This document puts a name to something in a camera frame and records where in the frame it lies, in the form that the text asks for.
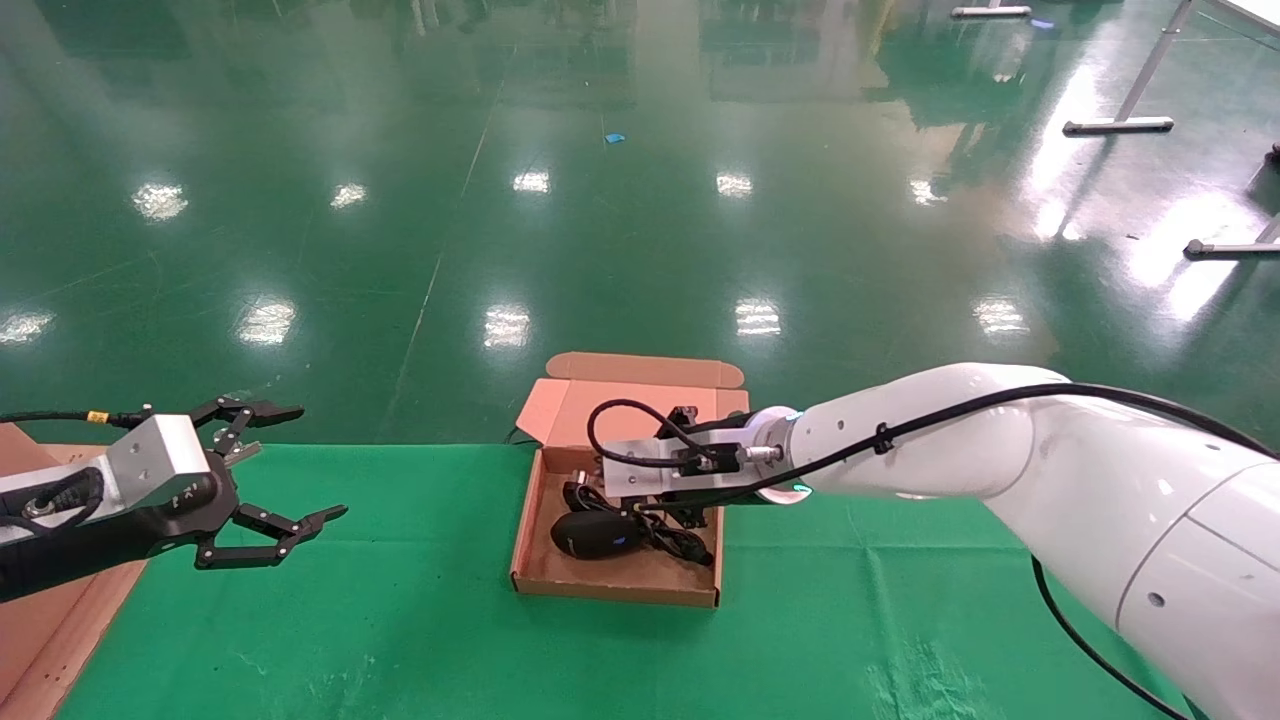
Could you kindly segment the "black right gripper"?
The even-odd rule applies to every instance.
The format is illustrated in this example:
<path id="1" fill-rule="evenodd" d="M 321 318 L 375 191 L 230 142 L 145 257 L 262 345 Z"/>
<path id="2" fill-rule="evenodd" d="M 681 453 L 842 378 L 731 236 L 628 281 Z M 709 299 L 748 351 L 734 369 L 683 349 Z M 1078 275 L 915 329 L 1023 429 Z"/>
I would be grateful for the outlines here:
<path id="1" fill-rule="evenodd" d="M 658 527 L 700 530 L 730 505 L 794 505 L 796 466 L 788 448 L 795 413 L 737 413 L 696 423 L 696 406 L 676 406 L 654 439 L 640 443 L 640 514 Z"/>

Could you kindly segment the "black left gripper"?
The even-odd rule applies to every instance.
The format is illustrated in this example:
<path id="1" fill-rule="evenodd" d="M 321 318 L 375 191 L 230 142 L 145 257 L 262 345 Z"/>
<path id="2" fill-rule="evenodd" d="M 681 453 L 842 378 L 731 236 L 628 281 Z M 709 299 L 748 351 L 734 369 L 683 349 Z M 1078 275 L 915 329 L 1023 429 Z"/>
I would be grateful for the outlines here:
<path id="1" fill-rule="evenodd" d="M 191 411 L 189 419 L 197 429 L 221 423 L 212 433 L 211 451 L 233 468 L 261 450 L 259 442 L 243 439 L 247 430 L 280 425 L 303 415 L 301 405 L 216 397 Z M 160 505 L 5 546 L 1 550 L 1 601 L 36 594 L 183 546 L 197 544 L 197 570 L 274 568 L 291 557 L 298 544 L 317 537 L 328 521 L 349 511 L 347 505 L 337 505 L 291 520 L 251 503 L 239 503 L 232 475 L 212 474 L 179 489 Z M 216 546 L 216 533 L 229 519 L 273 543 Z"/>

